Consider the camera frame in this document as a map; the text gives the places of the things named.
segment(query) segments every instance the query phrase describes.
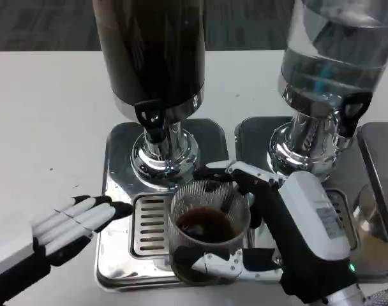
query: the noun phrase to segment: glass cup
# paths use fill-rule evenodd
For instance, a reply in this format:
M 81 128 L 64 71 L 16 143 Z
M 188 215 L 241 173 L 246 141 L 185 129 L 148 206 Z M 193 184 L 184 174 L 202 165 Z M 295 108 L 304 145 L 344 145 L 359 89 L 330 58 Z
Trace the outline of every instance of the glass cup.
M 211 210 L 222 212 L 226 223 L 229 223 L 232 231 L 229 240 L 210 243 L 193 238 L 178 227 L 178 221 L 188 212 L 199 208 L 208 208 L 202 213 L 206 214 Z M 215 250 L 228 250 L 233 254 L 243 247 L 244 236 L 250 226 L 251 213 L 246 200 L 232 187 L 231 184 L 222 184 L 210 180 L 190 182 L 182 186 L 172 198 L 168 208 L 168 239 L 170 262 L 174 273 L 184 282 L 191 285 L 205 285 L 217 283 L 219 277 L 211 277 L 190 268 L 173 263 L 173 253 L 181 246 L 201 247 L 205 252 Z

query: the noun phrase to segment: black lever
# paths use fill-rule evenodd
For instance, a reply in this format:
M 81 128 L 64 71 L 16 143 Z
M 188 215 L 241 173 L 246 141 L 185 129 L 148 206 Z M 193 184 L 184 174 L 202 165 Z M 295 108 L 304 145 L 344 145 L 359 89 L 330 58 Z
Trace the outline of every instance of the black lever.
M 137 120 L 151 137 L 150 142 L 162 142 L 167 136 L 163 102 L 158 99 L 140 101 L 135 104 L 135 111 Z
M 367 112 L 372 92 L 356 92 L 345 96 L 336 116 L 338 134 L 345 138 L 354 136 L 360 118 Z

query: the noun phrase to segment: stainless steel tray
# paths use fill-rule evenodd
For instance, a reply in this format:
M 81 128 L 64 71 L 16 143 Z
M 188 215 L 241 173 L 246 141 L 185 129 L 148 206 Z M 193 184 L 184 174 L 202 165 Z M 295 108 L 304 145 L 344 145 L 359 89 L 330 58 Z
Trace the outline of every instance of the stainless steel tray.
M 270 171 L 267 162 L 267 151 L 272 133 L 277 127 L 289 122 L 290 119 L 291 117 L 252 117 L 244 120 L 235 129 L 237 159 Z M 379 131 L 374 134 L 374 137 L 379 138 L 379 142 L 383 142 L 382 138 L 385 138 L 386 134 L 387 131 Z M 354 234 L 357 234 L 358 247 L 352 250 L 350 257 L 355 265 L 359 281 L 387 282 L 388 265 L 374 260 L 374 249 L 377 250 L 378 244 L 357 228 L 352 217 L 356 199 L 361 189 L 369 184 L 366 165 L 357 143 L 358 141 L 354 140 L 352 146 L 340 155 L 336 170 L 324 184 L 324 187 L 340 189 L 347 196 L 348 211 L 354 230 L 350 231 L 347 228 L 346 233 L 348 236 L 350 235 L 349 240 L 352 239 Z M 380 154 L 374 152 L 373 156 L 382 163 Z
M 228 159 L 225 135 L 217 123 L 209 119 L 190 119 L 182 121 L 181 127 L 196 139 L 200 148 L 200 163 Z M 116 126 L 107 138 L 102 193 L 111 196 L 114 201 L 134 203 L 138 194 L 171 191 L 149 187 L 135 176 L 130 165 L 130 154 L 141 133 L 143 128 L 140 124 L 128 122 Z M 155 254 L 160 250 L 152 250 L 153 253 L 146 257 L 152 259 L 143 260 L 141 256 L 148 255 L 150 250 L 135 252 L 133 248 L 133 252 L 130 252 L 130 229 L 133 222 L 133 217 L 114 221 L 100 233 L 95 263 L 98 284 L 108 291 L 181 285 L 181 281 L 170 270 L 168 256 L 161 258 L 158 253 Z

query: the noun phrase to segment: black spout handle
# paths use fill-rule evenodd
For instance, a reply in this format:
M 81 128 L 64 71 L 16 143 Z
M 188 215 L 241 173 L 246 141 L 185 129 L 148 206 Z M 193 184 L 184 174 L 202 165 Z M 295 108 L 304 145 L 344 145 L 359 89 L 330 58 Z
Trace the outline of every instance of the black spout handle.
M 345 138 L 354 136 L 360 118 L 367 112 L 372 92 L 355 92 L 345 96 L 338 110 L 338 134 Z

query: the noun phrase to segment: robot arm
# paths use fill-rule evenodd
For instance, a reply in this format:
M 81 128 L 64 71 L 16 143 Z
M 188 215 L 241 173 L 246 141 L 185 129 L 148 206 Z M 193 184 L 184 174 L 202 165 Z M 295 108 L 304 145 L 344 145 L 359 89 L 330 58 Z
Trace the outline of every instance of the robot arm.
M 31 222 L 18 214 L 0 221 L 0 305 L 74 258 L 111 221 L 133 207 L 108 196 L 77 196 Z
M 357 279 L 350 269 L 350 245 L 343 226 L 314 175 L 300 171 L 291 174 L 286 180 L 281 180 L 275 174 L 248 164 L 227 161 L 202 167 L 195 174 L 195 178 L 225 182 L 231 180 L 238 184 L 243 194 L 254 195 L 255 201 L 251 207 L 252 225 L 259 226 L 263 218 L 276 241 L 282 262 L 280 266 L 272 266 L 271 270 L 282 268 L 280 283 L 286 294 L 295 295 L 302 302 L 313 305 L 339 305 L 342 300 L 346 302 L 346 299 L 355 302 L 340 305 L 367 305 L 363 303 L 367 299 L 362 295 Z M 175 258 L 187 258 L 188 250 L 177 249 L 176 253 L 177 251 L 184 251 L 185 255 L 174 254 Z M 246 252 L 248 254 L 243 249 L 234 255 L 218 254 L 217 257 L 225 257 L 226 265 L 235 259 L 242 263 L 239 269 L 241 273 L 235 276 L 238 279 L 247 279 L 241 277 L 244 271 L 249 275 L 250 270 L 258 270 L 255 264 L 258 260 L 261 263 L 265 261 L 261 265 L 266 268 L 266 264 L 269 266 L 269 262 L 272 262 L 261 250 L 248 249 Z M 221 261 L 218 268 L 212 267 L 216 262 L 213 255 L 204 256 L 202 253 L 199 259 L 200 250 L 197 250 L 197 255 L 198 260 L 195 261 L 195 253 L 191 252 L 189 264 L 193 268 L 208 273 L 216 270 L 217 275 L 218 271 L 223 270 Z M 237 270 L 235 265 L 232 267 L 232 272 Z

